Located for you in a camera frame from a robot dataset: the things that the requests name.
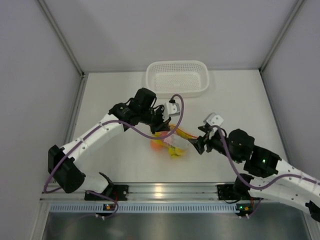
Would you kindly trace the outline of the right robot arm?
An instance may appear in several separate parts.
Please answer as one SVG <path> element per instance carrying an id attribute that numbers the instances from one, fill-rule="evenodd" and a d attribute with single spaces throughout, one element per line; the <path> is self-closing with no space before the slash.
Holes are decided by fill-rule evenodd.
<path id="1" fill-rule="evenodd" d="M 213 150 L 227 157 L 237 178 L 233 185 L 240 199 L 267 199 L 294 207 L 320 220 L 320 181 L 290 165 L 278 154 L 255 145 L 241 129 L 229 134 L 217 126 L 200 126 L 203 136 L 188 141 L 199 154 Z"/>

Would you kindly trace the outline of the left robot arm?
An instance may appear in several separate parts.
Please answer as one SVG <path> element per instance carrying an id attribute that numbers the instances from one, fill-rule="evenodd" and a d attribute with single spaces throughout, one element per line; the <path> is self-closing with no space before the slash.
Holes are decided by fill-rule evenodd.
<path id="1" fill-rule="evenodd" d="M 138 124 L 149 126 L 152 134 L 166 131 L 172 135 L 169 123 L 172 116 L 182 115 L 184 105 L 173 97 L 160 105 L 155 105 L 156 101 L 154 92 L 140 88 L 128 101 L 115 104 L 81 136 L 61 147 L 52 146 L 48 151 L 47 182 L 55 180 L 67 194 L 82 190 L 95 192 L 102 200 L 109 199 L 113 194 L 113 182 L 102 172 L 90 173 L 89 161 L 96 151 L 128 129 L 139 133 Z"/>

